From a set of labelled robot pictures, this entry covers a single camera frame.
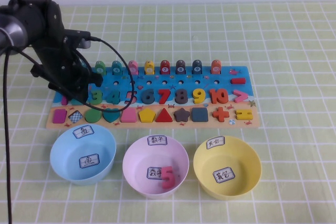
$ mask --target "red number 5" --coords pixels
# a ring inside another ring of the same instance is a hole
[[[172,188],[175,185],[175,177],[173,175],[173,167],[167,166],[161,168],[162,179],[164,180],[162,183],[163,189]]]

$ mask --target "plastic bowl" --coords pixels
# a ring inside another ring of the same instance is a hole
[[[201,187],[220,200],[246,194],[261,177],[257,153],[233,136],[218,136],[202,143],[195,152],[193,163]]]
[[[115,152],[115,139],[109,130],[83,124],[57,138],[51,148],[50,163],[63,179],[77,185],[91,185],[111,170]]]
[[[177,140],[165,135],[145,136],[128,148],[122,170],[134,190],[145,197],[160,199],[173,194],[184,181],[189,158]]]

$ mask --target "pink bowl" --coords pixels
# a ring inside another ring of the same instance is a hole
[[[169,183],[163,179],[163,167],[172,167]],[[188,154],[177,140],[165,135],[145,136],[134,142],[126,151],[122,170],[130,186],[145,197],[164,198],[173,194],[185,180],[189,170]]]

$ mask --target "red plus sign block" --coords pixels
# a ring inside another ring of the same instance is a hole
[[[212,116],[214,118],[218,118],[218,120],[223,123],[224,122],[224,118],[228,118],[229,117],[229,112],[228,111],[224,111],[223,107],[219,107],[217,109],[217,111],[212,113]]]

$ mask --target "robotic arm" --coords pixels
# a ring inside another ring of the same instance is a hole
[[[77,48],[91,45],[88,31],[64,29],[61,11],[52,0],[10,1],[0,7],[0,48],[13,46],[20,50],[30,46],[41,60],[33,66],[34,77],[49,81],[49,88],[71,97],[53,84],[46,72],[52,75],[79,101],[88,98],[88,84],[100,87],[102,76],[94,73]]]

